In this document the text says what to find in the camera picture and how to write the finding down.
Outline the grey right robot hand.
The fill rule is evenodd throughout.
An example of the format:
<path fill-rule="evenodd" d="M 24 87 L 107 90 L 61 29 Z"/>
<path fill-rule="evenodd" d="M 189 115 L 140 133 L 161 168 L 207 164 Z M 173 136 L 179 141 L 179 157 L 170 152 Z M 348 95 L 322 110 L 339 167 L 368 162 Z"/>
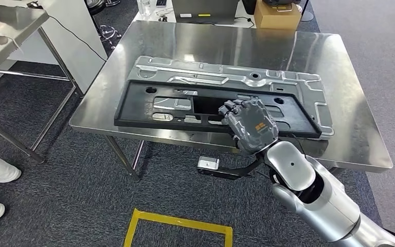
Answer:
<path fill-rule="evenodd" d="M 237 148 L 256 154 L 278 140 L 276 122 L 260 99 L 228 100 L 218 108 L 222 123 L 230 127 Z"/>

